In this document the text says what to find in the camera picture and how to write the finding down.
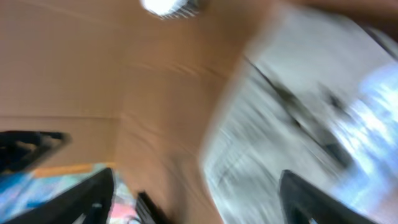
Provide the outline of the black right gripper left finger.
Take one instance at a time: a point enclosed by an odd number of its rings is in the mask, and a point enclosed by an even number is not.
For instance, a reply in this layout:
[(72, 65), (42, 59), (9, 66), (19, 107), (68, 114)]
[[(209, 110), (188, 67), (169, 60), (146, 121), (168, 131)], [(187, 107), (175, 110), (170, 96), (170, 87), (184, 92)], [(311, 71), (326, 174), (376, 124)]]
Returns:
[(113, 170), (105, 168), (45, 204), (4, 224), (70, 224), (82, 215), (83, 223), (106, 224), (113, 195)]

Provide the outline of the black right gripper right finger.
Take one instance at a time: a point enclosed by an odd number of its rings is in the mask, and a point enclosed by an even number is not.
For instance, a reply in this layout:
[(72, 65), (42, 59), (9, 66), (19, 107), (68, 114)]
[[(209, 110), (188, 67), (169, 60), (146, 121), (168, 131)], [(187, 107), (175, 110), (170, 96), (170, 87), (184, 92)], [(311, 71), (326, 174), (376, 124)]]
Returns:
[(287, 224), (375, 224), (291, 170), (283, 170), (279, 195)]

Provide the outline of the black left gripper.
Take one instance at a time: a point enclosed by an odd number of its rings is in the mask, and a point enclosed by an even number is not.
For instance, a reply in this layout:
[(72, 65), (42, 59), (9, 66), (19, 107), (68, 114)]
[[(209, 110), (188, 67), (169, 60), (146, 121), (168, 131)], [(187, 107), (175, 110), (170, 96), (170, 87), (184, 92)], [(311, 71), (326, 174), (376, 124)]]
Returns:
[(32, 170), (71, 141), (56, 131), (2, 131), (1, 174)]

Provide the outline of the khaki green shorts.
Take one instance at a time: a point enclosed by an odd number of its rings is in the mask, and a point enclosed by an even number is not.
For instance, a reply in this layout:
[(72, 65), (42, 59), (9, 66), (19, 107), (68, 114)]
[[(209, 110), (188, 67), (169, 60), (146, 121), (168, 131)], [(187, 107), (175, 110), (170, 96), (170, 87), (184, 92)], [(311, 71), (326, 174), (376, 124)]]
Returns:
[(375, 223), (397, 222), (397, 16), (277, 3), (203, 146), (224, 223), (286, 223), (291, 170)]

